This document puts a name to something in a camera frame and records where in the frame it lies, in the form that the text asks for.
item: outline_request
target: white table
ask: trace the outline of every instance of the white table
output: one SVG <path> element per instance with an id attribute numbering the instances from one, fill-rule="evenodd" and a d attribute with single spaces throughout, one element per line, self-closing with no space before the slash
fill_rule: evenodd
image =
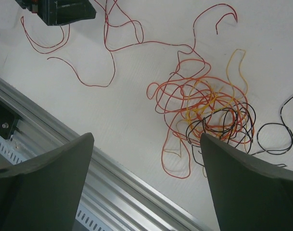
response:
<path id="1" fill-rule="evenodd" d="M 120 5 L 145 27 L 146 39 L 192 44 L 192 22 L 215 0 L 127 0 Z M 293 94 L 293 0 L 228 0 L 237 11 L 215 23 L 226 9 L 215 9 L 197 24 L 198 50 L 213 65 L 212 74 L 225 78 L 225 66 L 236 48 L 246 49 L 242 73 L 249 83 L 248 99 L 257 112 L 256 128 L 279 122 L 281 104 Z M 72 24 L 68 45 L 52 54 L 72 63 L 87 83 L 105 84 L 113 72 L 109 53 L 103 46 L 103 11 L 94 20 Z M 14 29 L 0 30 L 0 77 L 79 134 L 92 132 L 95 145 L 156 188 L 163 195 L 218 230 L 207 179 L 202 168 L 192 163 L 186 180 L 169 177 L 161 168 L 160 154 L 167 127 L 154 111 L 155 102 L 146 98 L 153 81 L 163 82 L 177 64 L 171 47 L 146 44 L 115 53 L 117 73 L 107 89 L 81 85 L 69 66 L 49 55 L 36 53 L 27 41 L 20 16 L 30 35 L 52 45 L 60 37 L 56 27 L 28 11 L 20 11 Z M 111 20 L 117 21 L 118 11 Z M 111 33 L 110 45 L 126 44 L 133 29 Z M 237 62 L 232 79 L 237 82 Z M 283 116 L 293 130 L 293 101 Z M 284 128 L 269 127 L 261 135 L 266 147 L 288 143 Z M 293 148 L 283 156 L 261 154 L 271 163 L 286 163 L 293 169 Z"/>

